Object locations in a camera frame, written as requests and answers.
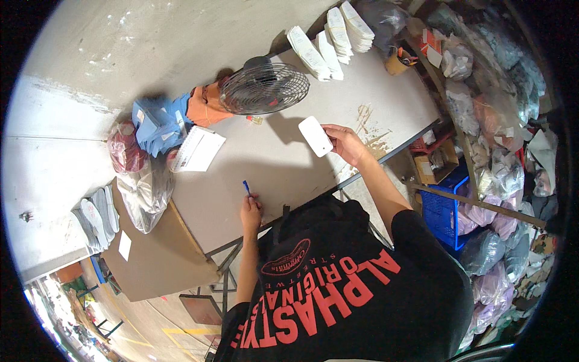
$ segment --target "white table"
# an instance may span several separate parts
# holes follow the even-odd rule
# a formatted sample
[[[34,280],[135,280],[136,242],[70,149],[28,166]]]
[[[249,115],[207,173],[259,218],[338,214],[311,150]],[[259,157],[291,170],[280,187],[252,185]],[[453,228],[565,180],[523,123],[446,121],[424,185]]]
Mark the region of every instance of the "white table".
[[[307,73],[293,50],[273,57]],[[205,253],[241,236],[239,208],[246,194],[243,180],[260,194],[264,222],[348,180],[355,170],[335,155],[318,158],[298,129],[313,115],[320,123],[336,123],[358,131],[377,159],[406,145],[439,118],[418,73],[411,69],[389,75],[373,49],[356,53],[342,64],[343,81],[319,82],[308,74],[310,90],[304,100],[265,116],[256,125],[234,116],[212,127],[227,138],[204,173],[177,174],[173,201]]]

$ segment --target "logo print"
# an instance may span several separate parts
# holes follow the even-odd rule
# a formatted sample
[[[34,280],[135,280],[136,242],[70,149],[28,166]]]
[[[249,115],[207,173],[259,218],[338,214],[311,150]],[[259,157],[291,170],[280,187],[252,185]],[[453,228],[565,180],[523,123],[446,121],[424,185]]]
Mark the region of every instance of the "logo print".
[[[268,261],[261,268],[261,272],[267,275],[286,275],[299,267],[310,248],[310,239],[303,239],[288,255]]]

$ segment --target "hand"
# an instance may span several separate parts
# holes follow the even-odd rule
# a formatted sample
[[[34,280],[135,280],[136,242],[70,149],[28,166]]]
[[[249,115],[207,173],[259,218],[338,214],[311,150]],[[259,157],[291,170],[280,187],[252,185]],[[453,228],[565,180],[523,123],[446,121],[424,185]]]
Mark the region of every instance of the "hand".
[[[338,125],[321,125],[329,140],[334,145],[332,152],[337,153],[350,165],[356,167],[358,162],[370,152],[355,132],[348,127]]]
[[[261,226],[261,216],[263,215],[263,208],[261,202],[256,201],[259,195],[252,193],[251,197],[245,196],[243,204],[241,205],[241,223],[243,224],[243,231],[256,232]]]

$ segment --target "blue pen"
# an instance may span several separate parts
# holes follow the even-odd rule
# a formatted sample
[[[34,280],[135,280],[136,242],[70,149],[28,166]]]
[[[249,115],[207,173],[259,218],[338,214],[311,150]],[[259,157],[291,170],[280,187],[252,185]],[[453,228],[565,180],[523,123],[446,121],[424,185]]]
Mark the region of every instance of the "blue pen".
[[[251,192],[250,192],[250,187],[247,185],[246,180],[243,180],[243,185],[245,186],[245,189],[247,190],[247,194],[249,195],[249,197],[252,197]]]

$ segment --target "black t-shirt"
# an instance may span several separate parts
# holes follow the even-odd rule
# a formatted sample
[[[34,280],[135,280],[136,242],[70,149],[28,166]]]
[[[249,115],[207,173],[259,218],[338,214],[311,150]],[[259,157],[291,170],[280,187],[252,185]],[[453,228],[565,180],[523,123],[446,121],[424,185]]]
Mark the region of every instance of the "black t-shirt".
[[[225,315],[215,361],[454,356],[471,320],[472,289],[420,216],[394,217],[391,251],[368,232],[359,203],[330,204],[260,238],[251,302]]]

